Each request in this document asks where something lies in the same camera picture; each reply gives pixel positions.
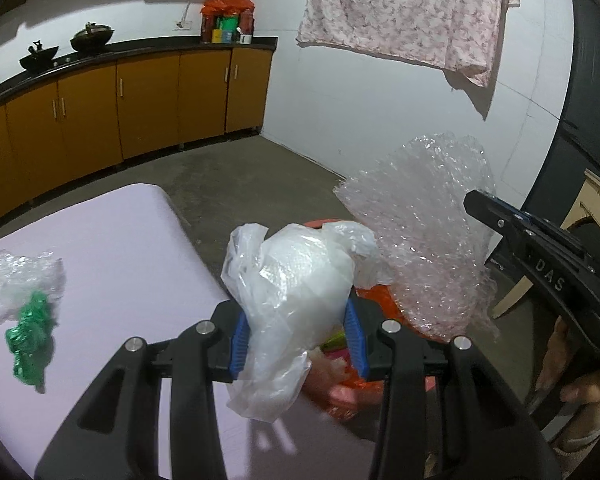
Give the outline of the person's right hand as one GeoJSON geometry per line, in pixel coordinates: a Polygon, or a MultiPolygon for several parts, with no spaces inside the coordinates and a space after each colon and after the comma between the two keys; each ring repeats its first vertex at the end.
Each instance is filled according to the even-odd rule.
{"type": "MultiPolygon", "coordinates": [[[[536,380],[535,390],[545,391],[553,388],[562,378],[567,366],[577,354],[577,345],[570,339],[567,323],[558,318],[552,336],[547,343],[542,370],[536,380]]],[[[567,403],[600,403],[600,370],[579,377],[560,389],[560,400],[567,403]]]]}

